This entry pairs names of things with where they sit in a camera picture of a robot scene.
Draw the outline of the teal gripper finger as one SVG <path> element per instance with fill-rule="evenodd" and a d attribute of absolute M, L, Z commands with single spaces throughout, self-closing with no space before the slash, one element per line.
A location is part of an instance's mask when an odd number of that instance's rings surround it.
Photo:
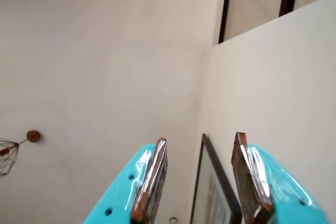
<path fill-rule="evenodd" d="M 154 223 L 167 166 L 165 138 L 140 148 L 105 190 L 84 223 Z"/>
<path fill-rule="evenodd" d="M 330 223 L 318 202 L 273 156 L 236 132 L 231 158 L 245 223 Z"/>

